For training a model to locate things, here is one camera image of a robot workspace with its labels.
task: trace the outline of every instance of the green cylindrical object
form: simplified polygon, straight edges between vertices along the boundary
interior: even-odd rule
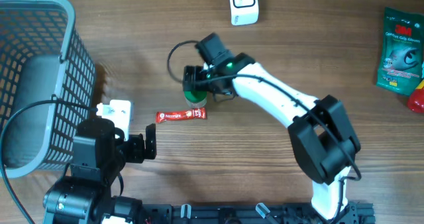
[[[206,91],[185,91],[184,96],[191,108],[200,108],[206,105]]]

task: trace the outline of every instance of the red 3m logo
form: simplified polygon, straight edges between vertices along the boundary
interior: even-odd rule
[[[395,33],[406,35],[406,36],[411,36],[411,31],[412,31],[411,28],[407,28],[401,25],[396,25],[396,28],[395,28]]]

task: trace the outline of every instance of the plastic bin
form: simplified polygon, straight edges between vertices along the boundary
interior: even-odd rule
[[[1,129],[17,109],[52,96],[91,105],[95,66],[75,19],[67,0],[0,0]],[[61,170],[72,159],[76,126],[88,115],[52,104],[18,116],[3,147],[8,177]]]

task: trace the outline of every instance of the red snack bar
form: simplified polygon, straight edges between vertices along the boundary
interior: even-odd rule
[[[206,119],[206,109],[198,108],[188,111],[157,112],[156,114],[157,123],[164,121],[185,121],[188,119]]]

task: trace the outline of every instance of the wooden surface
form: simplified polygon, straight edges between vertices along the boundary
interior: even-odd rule
[[[70,1],[103,84],[95,99],[133,101],[131,133],[143,133],[157,111],[187,109],[166,57],[175,44],[215,31],[234,53],[250,54],[290,86],[341,99],[362,141],[363,179],[348,183],[347,197],[373,203],[378,223],[423,222],[424,117],[374,80],[384,7],[424,13],[424,0],[259,0],[259,21],[246,27],[231,26],[228,0]],[[178,74],[186,64],[201,64],[191,46],[172,58]],[[205,121],[157,126],[157,159],[127,164],[124,196],[171,204],[310,201],[311,181],[275,119],[240,98],[210,99],[207,112]],[[58,176],[12,181],[39,223],[42,198]],[[0,209],[0,223],[24,222],[3,184]]]

